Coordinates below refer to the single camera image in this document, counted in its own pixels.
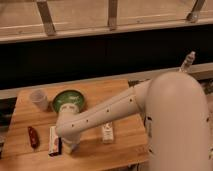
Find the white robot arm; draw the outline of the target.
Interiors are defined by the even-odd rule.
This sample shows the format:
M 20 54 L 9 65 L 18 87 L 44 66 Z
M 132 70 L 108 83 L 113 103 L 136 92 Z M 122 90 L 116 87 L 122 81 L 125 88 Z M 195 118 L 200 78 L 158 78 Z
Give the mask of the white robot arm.
M 56 132 L 69 139 L 141 111 L 150 171 L 213 171 L 207 98 L 199 82 L 183 72 L 137 84 L 80 114 L 61 114 Z

